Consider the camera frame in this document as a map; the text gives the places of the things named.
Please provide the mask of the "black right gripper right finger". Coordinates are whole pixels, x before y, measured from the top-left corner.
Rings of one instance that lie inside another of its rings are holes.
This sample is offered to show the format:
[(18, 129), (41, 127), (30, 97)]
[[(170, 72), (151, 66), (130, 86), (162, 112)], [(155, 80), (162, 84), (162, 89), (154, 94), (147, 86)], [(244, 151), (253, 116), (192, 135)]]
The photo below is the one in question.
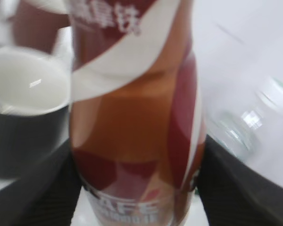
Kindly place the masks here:
[(197, 179), (211, 226), (283, 226), (283, 188), (228, 153), (210, 136)]

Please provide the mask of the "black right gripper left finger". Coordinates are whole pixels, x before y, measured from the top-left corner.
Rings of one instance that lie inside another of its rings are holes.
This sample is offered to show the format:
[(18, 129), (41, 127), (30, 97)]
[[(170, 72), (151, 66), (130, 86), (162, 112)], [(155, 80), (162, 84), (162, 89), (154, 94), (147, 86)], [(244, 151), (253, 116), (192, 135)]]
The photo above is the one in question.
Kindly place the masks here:
[(81, 186), (66, 140), (33, 170), (0, 190), (0, 226), (69, 226)]

